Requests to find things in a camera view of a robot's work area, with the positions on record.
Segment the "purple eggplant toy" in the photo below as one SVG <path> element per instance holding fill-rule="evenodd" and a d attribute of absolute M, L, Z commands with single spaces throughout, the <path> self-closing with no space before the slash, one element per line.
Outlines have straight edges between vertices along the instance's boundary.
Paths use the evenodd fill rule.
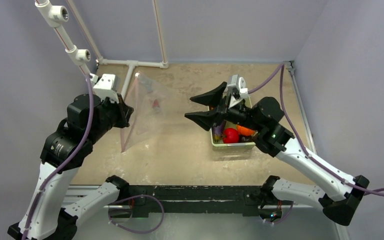
<path fill-rule="evenodd" d="M 212 140 L 215 144 L 219 143 L 224 135 L 224 130 L 226 127 L 226 121 L 222 121 L 219 125 L 213 126 L 211 128 L 212 131 Z"/>

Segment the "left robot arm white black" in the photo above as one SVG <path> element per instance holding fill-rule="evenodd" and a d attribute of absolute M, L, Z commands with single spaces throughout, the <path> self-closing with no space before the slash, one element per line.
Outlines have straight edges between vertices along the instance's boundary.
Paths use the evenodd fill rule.
<path fill-rule="evenodd" d="M 49 135 L 40 154 L 39 178 L 28 210 L 7 233 L 16 240 L 71 240 L 100 208 L 129 199 L 129 183 L 112 175 L 95 191 L 63 206 L 69 185 L 92 153 L 94 144 L 112 128 L 126 128 L 133 108 L 117 101 L 81 94 L 67 107 L 67 117 Z"/>

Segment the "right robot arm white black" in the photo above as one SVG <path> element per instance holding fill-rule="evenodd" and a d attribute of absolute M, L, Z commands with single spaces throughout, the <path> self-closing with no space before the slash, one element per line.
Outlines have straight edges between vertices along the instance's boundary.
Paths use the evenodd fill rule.
<path fill-rule="evenodd" d="M 307 185 L 271 175 L 256 195 L 262 206 L 290 201 L 319 209 L 336 224 L 351 223 L 369 180 L 337 169 L 303 146 L 296 135 L 280 124 L 285 114 L 274 97 L 263 97 L 249 107 L 237 89 L 222 82 L 190 100 L 208 107 L 208 111 L 185 114 L 202 129 L 208 131 L 223 121 L 251 129 L 256 132 L 252 140 L 262 153 L 292 166 L 312 181 Z"/>

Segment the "clear zip top bag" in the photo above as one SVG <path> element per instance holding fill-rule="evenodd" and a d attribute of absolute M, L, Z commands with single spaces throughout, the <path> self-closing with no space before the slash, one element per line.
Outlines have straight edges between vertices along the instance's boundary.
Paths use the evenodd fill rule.
<path fill-rule="evenodd" d="M 125 103 L 133 107 L 130 126 L 120 130 L 121 151 L 154 137 L 162 127 L 167 115 L 168 103 L 172 97 L 169 88 L 138 71 L 126 94 Z M 158 99 L 160 112 L 154 113 L 152 101 Z"/>

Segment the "orange pumpkin toy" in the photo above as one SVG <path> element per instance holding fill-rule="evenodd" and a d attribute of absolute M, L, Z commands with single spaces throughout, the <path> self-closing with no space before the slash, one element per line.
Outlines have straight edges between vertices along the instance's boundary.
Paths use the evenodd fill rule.
<path fill-rule="evenodd" d="M 256 132 L 255 130 L 246 128 L 246 127 L 238 125 L 238 124 L 236 125 L 236 129 L 237 129 L 239 135 L 246 136 L 246 137 L 253 136 Z"/>

